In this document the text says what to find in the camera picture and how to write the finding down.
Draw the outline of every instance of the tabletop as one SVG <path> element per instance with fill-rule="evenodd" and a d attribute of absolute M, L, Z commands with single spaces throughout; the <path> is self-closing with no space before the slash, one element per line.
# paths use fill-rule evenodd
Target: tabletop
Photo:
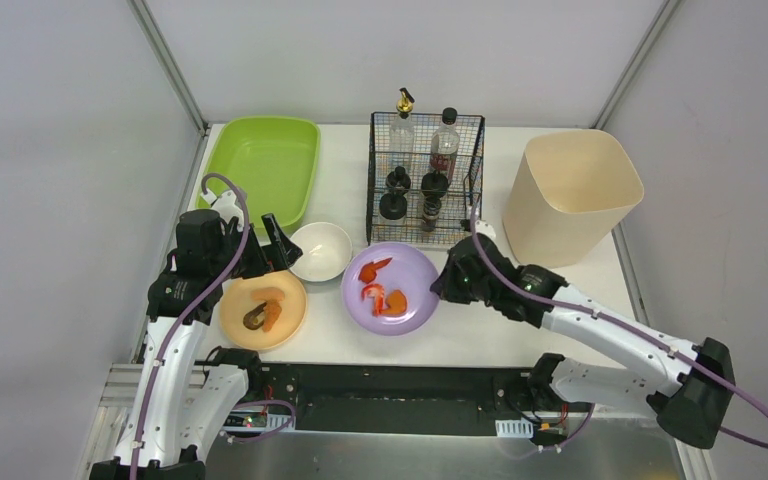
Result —
<path fill-rule="evenodd" d="M 211 126 L 199 178 L 224 124 Z M 368 125 L 320 125 L 319 165 L 303 223 L 340 225 L 352 239 L 354 254 L 367 247 L 366 190 L 369 160 Z M 526 143 L 538 135 L 565 129 L 488 127 L 484 147 L 482 218 L 496 229 L 499 251 L 511 257 L 502 227 L 507 201 Z M 197 191 L 191 194 L 195 208 Z M 446 253 L 424 253 L 442 269 Z M 628 290 L 612 236 L 609 234 L 580 262 L 553 269 L 567 281 L 616 312 L 633 318 Z M 414 332 L 397 337 L 370 333 L 343 308 L 341 277 L 323 283 L 304 283 L 307 317 L 286 343 L 261 352 L 263 361 L 442 367 L 524 367 L 545 352 L 561 353 L 580 362 L 618 366 L 595 350 L 572 339 L 519 322 L 512 322 L 483 304 L 441 302 L 431 319 Z M 197 358 L 215 346 L 234 346 L 219 327 L 215 309 L 207 337 Z"/>

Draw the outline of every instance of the gray wall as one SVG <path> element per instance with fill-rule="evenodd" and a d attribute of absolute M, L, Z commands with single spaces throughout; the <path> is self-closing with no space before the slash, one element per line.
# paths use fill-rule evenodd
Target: gray wall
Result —
<path fill-rule="evenodd" d="M 590 126 L 661 1 L 148 3 L 211 121 L 367 123 L 406 86 L 417 112 Z"/>
<path fill-rule="evenodd" d="M 196 141 L 125 1 L 0 1 L 0 480 L 75 474 Z"/>
<path fill-rule="evenodd" d="M 768 404 L 768 2 L 685 2 L 608 126 L 646 197 L 628 217 L 657 327 L 732 350 Z M 768 439 L 734 400 L 726 423 Z M 768 452 L 721 436 L 719 478 L 768 478 Z"/>

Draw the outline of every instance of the beige trash bin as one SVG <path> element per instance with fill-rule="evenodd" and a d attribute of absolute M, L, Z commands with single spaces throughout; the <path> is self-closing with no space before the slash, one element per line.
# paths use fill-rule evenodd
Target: beige trash bin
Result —
<path fill-rule="evenodd" d="M 581 260 L 642 199 L 616 138 L 551 133 L 525 146 L 502 223 L 519 263 L 562 267 Z"/>

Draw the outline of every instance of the green plastic basket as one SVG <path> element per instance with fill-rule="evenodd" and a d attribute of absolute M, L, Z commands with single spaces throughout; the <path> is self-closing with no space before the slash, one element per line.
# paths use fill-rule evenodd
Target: green plastic basket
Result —
<path fill-rule="evenodd" d="M 319 127 L 293 117 L 258 116 L 232 120 L 216 141 L 205 173 L 221 173 L 246 191 L 255 232 L 265 230 L 261 215 L 272 213 L 286 232 L 302 222 L 319 160 Z M 212 178 L 208 188 L 227 188 Z M 209 205 L 199 199 L 197 206 Z"/>

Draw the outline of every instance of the yellow plate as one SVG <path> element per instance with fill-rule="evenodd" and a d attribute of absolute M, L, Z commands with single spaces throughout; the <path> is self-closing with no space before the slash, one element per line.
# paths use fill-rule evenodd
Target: yellow plate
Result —
<path fill-rule="evenodd" d="M 281 316 L 269 332 L 249 330 L 243 325 L 243 316 L 260 305 L 251 299 L 251 293 L 267 287 L 280 288 L 284 292 Z M 306 315 L 307 292 L 302 282 L 288 271 L 235 280 L 219 302 L 219 325 L 225 336 L 248 350 L 266 350 L 286 342 L 302 325 Z"/>

